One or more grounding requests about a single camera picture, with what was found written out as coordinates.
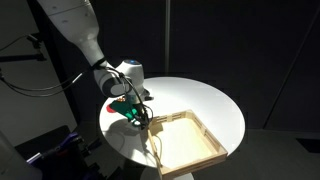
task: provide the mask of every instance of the wire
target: wire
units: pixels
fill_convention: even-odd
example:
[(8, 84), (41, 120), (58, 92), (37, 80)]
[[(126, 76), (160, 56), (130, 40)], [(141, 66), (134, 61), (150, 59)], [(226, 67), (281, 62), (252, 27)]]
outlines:
[(131, 106), (131, 104), (129, 103), (129, 101), (127, 101), (128, 100), (128, 93), (127, 93), (127, 90), (126, 90), (126, 86), (125, 86), (125, 84), (124, 84), (124, 81), (123, 81), (123, 79), (122, 78), (120, 78), (121, 79), (121, 82), (122, 82), (122, 86), (123, 86), (123, 90), (124, 90), (124, 96), (125, 96), (125, 98), (126, 98), (126, 102), (127, 102), (127, 105), (128, 105), (128, 108), (129, 108), (129, 112), (130, 112), (130, 114), (132, 115), (132, 117), (134, 117), (134, 114), (133, 114), (133, 112), (132, 112), (132, 106)]
[(78, 81), (78, 80), (82, 77), (82, 75), (83, 75), (84, 73), (86, 73), (87, 71), (88, 71), (88, 70), (85, 70), (84, 72), (78, 74), (78, 75), (76, 76), (76, 78), (74, 78), (74, 79), (72, 80), (72, 82), (71, 82), (69, 85), (67, 85), (66, 87), (64, 87), (62, 90), (57, 91), (57, 92), (54, 92), (54, 93), (51, 93), (51, 94), (41, 94), (41, 95), (27, 94), (27, 93), (24, 93), (24, 92), (19, 91), (19, 90), (23, 90), (23, 89), (25, 89), (25, 88), (21, 88), (21, 89), (16, 88), (16, 87), (13, 86), (11, 83), (9, 83), (8, 81), (6, 81), (6, 80), (4, 79), (4, 77), (1, 77), (0, 80), (1, 80), (2, 82), (4, 82), (11, 90), (13, 90), (13, 91), (15, 91), (16, 93), (19, 93), (19, 94), (21, 94), (21, 95), (28, 96), (28, 97), (50, 97), (50, 96), (57, 95), (57, 94), (65, 91), (65, 90), (67, 90), (68, 88), (70, 88), (70, 87), (71, 87), (72, 85), (74, 85), (75, 82)]
[(162, 156), (162, 141), (161, 141), (161, 139), (159, 138), (159, 136), (154, 135), (154, 137), (157, 137), (157, 138), (159, 139), (159, 143), (160, 143), (160, 154), (159, 154), (159, 158), (161, 159), (161, 156)]
[(60, 84), (57, 84), (57, 85), (54, 85), (54, 86), (51, 86), (51, 87), (47, 87), (47, 88), (40, 88), (40, 89), (27, 89), (27, 88), (22, 88), (22, 87), (19, 87), (17, 85), (14, 85), (12, 83), (9, 83), (8, 81), (7, 81), (7, 83), (10, 84), (10, 86), (14, 87), (15, 89), (19, 89), (19, 90), (23, 90), (23, 91), (48, 91), (48, 90), (52, 90), (52, 89), (61, 87), (61, 86), (63, 86), (64, 84), (66, 84), (67, 82), (69, 82), (71, 80), (74, 81), (74, 79), (77, 79), (77, 77), (80, 76), (80, 75), (81, 75), (81, 73), (77, 74), (77, 75), (73, 75), (73, 76), (69, 77), (67, 80), (65, 80), (64, 82), (62, 82)]
[(111, 70), (111, 71), (114, 71), (114, 72), (118, 73), (120, 79), (121, 79), (121, 80), (124, 79), (124, 80), (130, 85), (130, 87), (133, 89), (134, 93), (135, 93), (136, 96), (138, 97), (139, 103), (140, 103), (140, 105), (142, 106), (143, 111), (144, 111), (143, 113), (144, 113), (144, 115), (147, 117), (147, 120), (148, 120), (147, 123), (149, 123), (149, 122), (150, 122), (150, 118), (149, 118), (148, 113), (147, 113), (147, 110), (146, 110), (146, 108), (145, 108), (145, 107), (147, 107), (147, 106), (143, 104), (143, 102), (142, 102), (142, 100), (141, 100), (141, 98), (140, 98), (140, 95), (139, 95), (139, 93), (137, 92), (136, 88), (133, 86), (133, 84), (124, 76), (123, 73), (117, 71), (116, 69), (110, 68), (110, 67), (105, 67), (105, 69), (106, 69), (106, 70)]
[(151, 111), (151, 118), (149, 118), (149, 119), (152, 120), (153, 119), (153, 111), (152, 111), (152, 109), (149, 106), (145, 105), (145, 104), (143, 104), (143, 105)]
[(11, 43), (9, 43), (9, 44), (5, 45), (4, 47), (0, 48), (0, 51), (3, 51), (3, 50), (5, 50), (5, 49), (7, 49), (7, 48), (8, 48), (9, 46), (11, 46), (12, 44), (14, 44), (14, 43), (16, 43), (17, 41), (19, 41), (20, 39), (26, 38), (26, 37), (28, 37), (28, 36), (27, 36), (27, 35), (24, 35), (24, 36), (18, 37), (17, 39), (13, 40)]

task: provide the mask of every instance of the green object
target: green object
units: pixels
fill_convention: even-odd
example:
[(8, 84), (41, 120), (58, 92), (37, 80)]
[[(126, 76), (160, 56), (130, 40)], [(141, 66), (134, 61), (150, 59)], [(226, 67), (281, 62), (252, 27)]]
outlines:
[(138, 113), (137, 110), (131, 105), (129, 107), (129, 103), (126, 101), (113, 101), (110, 104), (110, 108), (127, 117), (129, 121), (132, 121), (134, 119), (134, 116), (132, 116), (132, 114), (136, 115)]

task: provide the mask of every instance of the floor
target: floor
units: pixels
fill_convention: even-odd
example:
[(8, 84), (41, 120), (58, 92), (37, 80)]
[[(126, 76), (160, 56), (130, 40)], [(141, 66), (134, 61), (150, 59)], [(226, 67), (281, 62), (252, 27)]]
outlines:
[[(80, 124), (76, 131), (90, 142), (101, 136), (95, 123)], [(308, 152), (296, 138), (320, 139), (320, 133), (247, 130), (238, 150), (218, 165), (193, 173), (195, 180), (319, 180), (320, 153)], [(118, 167), (123, 179), (138, 180), (144, 166), (125, 159), (101, 138), (103, 144), (86, 158), (110, 176)]]

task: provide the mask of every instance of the cable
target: cable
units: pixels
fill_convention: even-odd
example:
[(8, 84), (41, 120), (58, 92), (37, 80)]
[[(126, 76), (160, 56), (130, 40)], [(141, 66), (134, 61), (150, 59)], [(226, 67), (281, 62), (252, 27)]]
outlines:
[(9, 83), (8, 81), (6, 81), (3, 76), (0, 78), (0, 80), (1, 80), (2, 82), (4, 82), (11, 90), (13, 90), (13, 91), (15, 91), (16, 93), (19, 93), (19, 94), (21, 94), (21, 95), (28, 96), (28, 97), (50, 97), (50, 96), (57, 95), (57, 94), (65, 91), (65, 90), (67, 90), (68, 88), (70, 88), (70, 87), (71, 87), (72, 85), (74, 85), (75, 82), (78, 81), (78, 80), (82, 77), (82, 75), (83, 75), (84, 73), (86, 73), (87, 71), (88, 71), (88, 70), (85, 70), (84, 72), (78, 74), (78, 75), (76, 76), (76, 78), (74, 78), (74, 79), (72, 80), (72, 82), (71, 82), (69, 85), (67, 85), (65, 88), (63, 88), (62, 90), (57, 91), (57, 92), (54, 92), (54, 93), (51, 93), (51, 94), (41, 94), (41, 95), (26, 94), (26, 93), (24, 93), (24, 92), (19, 91), (19, 90), (23, 90), (23, 89), (25, 89), (25, 88), (21, 88), (21, 89), (16, 88), (16, 87), (13, 86), (11, 83)]
[(154, 135), (154, 137), (156, 137), (156, 138), (159, 139), (159, 143), (160, 143), (160, 154), (159, 154), (159, 158), (161, 159), (161, 156), (162, 156), (162, 141), (161, 141), (161, 139), (159, 138), (159, 136)]
[[(128, 99), (129, 99), (129, 98), (128, 98), (128, 93), (127, 93), (126, 86), (125, 86), (125, 83), (124, 83), (124, 80), (123, 80), (123, 79), (126, 79), (126, 77), (125, 77), (124, 75), (122, 76), (122, 73), (120, 73), (120, 72), (117, 71), (116, 69), (109, 68), (109, 67), (105, 67), (105, 68), (106, 68), (106, 70), (111, 70), (111, 71), (114, 71), (114, 72), (118, 73), (118, 76), (119, 76), (119, 78), (120, 78), (120, 80), (121, 80), (121, 82), (122, 82), (122, 86), (123, 86), (125, 98), (126, 98), (126, 100), (128, 100)], [(131, 104), (129, 103), (129, 101), (127, 101), (127, 104), (128, 104), (128, 108), (129, 108), (130, 114), (132, 115), (132, 117), (134, 117), (134, 114), (133, 114), (133, 112), (132, 112), (132, 110), (131, 110), (133, 107), (131, 106)]]
[(72, 79), (77, 79), (77, 77), (80, 75), (73, 75), (71, 77), (69, 77), (67, 80), (65, 80), (64, 82), (60, 83), (60, 84), (57, 84), (57, 85), (54, 85), (54, 86), (51, 86), (51, 87), (47, 87), (47, 88), (40, 88), (40, 89), (26, 89), (26, 88), (22, 88), (22, 87), (19, 87), (17, 85), (14, 85), (12, 83), (9, 83), (7, 81), (8, 84), (10, 84), (10, 86), (14, 87), (15, 89), (19, 89), (19, 90), (23, 90), (23, 91), (48, 91), (48, 90), (52, 90), (52, 89), (55, 89), (55, 88), (58, 88), (58, 87), (61, 87), (63, 86), (64, 84), (66, 84), (67, 82), (71, 81)]
[(148, 113), (147, 113), (147, 110), (146, 110), (146, 108), (145, 108), (146, 105), (143, 104), (143, 102), (142, 102), (142, 100), (141, 100), (141, 98), (140, 98), (140, 95), (139, 95), (139, 93), (137, 92), (136, 88), (133, 86), (133, 84), (124, 76), (123, 73), (117, 71), (116, 69), (110, 68), (110, 67), (105, 67), (105, 69), (106, 69), (106, 70), (111, 70), (111, 71), (114, 71), (114, 72), (118, 73), (120, 79), (121, 79), (121, 80), (124, 79), (124, 80), (130, 85), (130, 87), (133, 89), (134, 93), (136, 94), (136, 96), (137, 96), (138, 99), (139, 99), (139, 104), (142, 106), (142, 109), (143, 109), (143, 111), (144, 111), (143, 114), (147, 117), (147, 120), (148, 120), (147, 123), (150, 123), (150, 118), (149, 118)]
[(9, 43), (9, 44), (5, 45), (4, 47), (0, 48), (0, 51), (3, 51), (3, 50), (5, 50), (5, 49), (7, 49), (7, 48), (8, 48), (9, 46), (11, 46), (12, 44), (14, 44), (14, 43), (16, 43), (17, 41), (19, 41), (20, 39), (26, 38), (26, 37), (28, 37), (28, 36), (27, 36), (27, 35), (24, 35), (24, 36), (18, 37), (17, 39), (13, 40), (11, 43)]
[(153, 111), (152, 111), (152, 109), (149, 107), (149, 106), (147, 106), (147, 105), (145, 105), (145, 104), (143, 104), (146, 108), (148, 108), (148, 109), (150, 109), (150, 111), (151, 111), (151, 118), (149, 118), (149, 119), (153, 119)]

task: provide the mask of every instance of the dark background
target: dark background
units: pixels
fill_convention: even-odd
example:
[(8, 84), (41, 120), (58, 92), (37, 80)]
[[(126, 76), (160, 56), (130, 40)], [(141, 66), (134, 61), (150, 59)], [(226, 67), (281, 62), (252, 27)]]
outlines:
[[(86, 68), (81, 52), (34, 0), (28, 2), (60, 80)], [(91, 2), (108, 62), (117, 66), (133, 58), (143, 64), (145, 78), (164, 76), (166, 1)], [(319, 132), (319, 17), (307, 33), (319, 5), (316, 0), (172, 0), (169, 76), (220, 89), (238, 104), (247, 128), (264, 128), (270, 114), (266, 129)], [(92, 76), (66, 96), (78, 122), (97, 120), (106, 100)]]

